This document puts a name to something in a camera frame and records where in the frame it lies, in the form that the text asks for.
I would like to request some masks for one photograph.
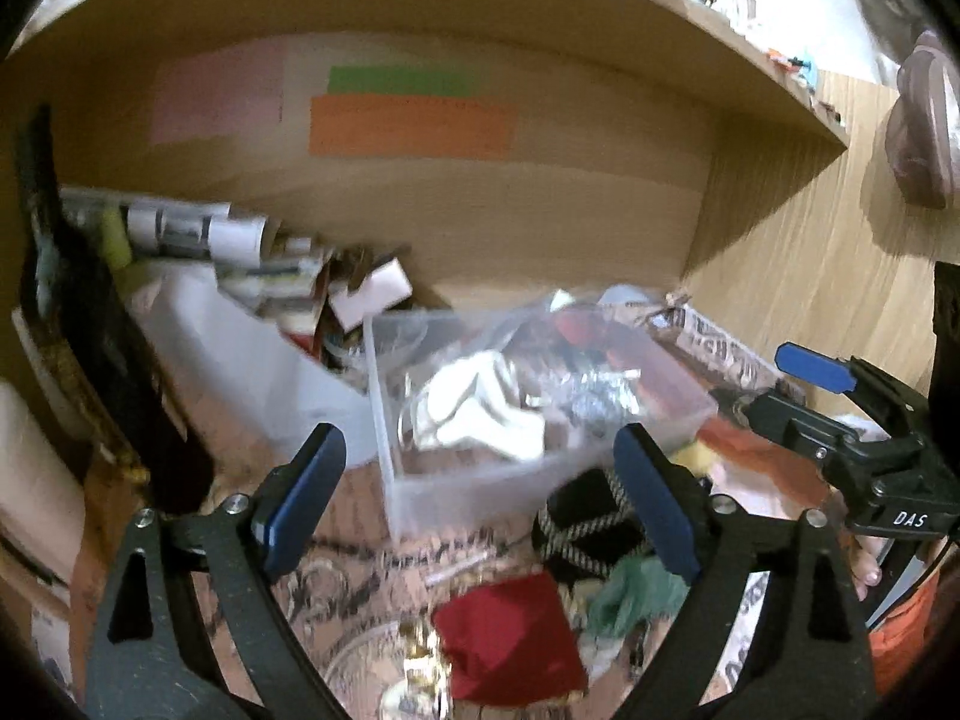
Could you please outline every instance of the red cloth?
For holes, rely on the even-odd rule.
[[[525,707],[587,689],[577,641],[546,572],[477,587],[438,608],[450,697]]]

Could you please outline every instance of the orange sticky note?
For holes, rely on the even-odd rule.
[[[310,153],[349,157],[506,159],[517,113],[430,95],[322,95],[310,109]]]

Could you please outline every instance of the green cloth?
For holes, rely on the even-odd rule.
[[[590,603],[587,630],[599,637],[625,637],[640,620],[676,616],[688,591],[659,557],[623,557]]]
[[[409,65],[337,65],[330,68],[328,95],[435,95],[468,98],[473,79],[463,73]]]

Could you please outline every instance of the clear plastic container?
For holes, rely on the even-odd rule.
[[[642,329],[611,316],[605,306],[575,305],[555,312],[392,312],[366,319],[373,424],[393,538],[532,514],[583,470],[613,464],[613,436],[628,422],[642,422],[666,452],[693,439],[716,414],[716,403]],[[378,354],[378,337],[406,335],[405,323],[422,328],[424,322],[422,340],[402,362]],[[574,428],[551,442],[548,423],[544,454],[526,461],[488,446],[411,446],[404,420],[418,392],[441,368],[488,350],[502,354],[517,374],[524,408],[548,403]]]

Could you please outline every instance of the green sticky note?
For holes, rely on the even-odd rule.
[[[468,98],[473,80],[463,73],[409,65],[338,65],[330,68],[328,95],[433,95]]]

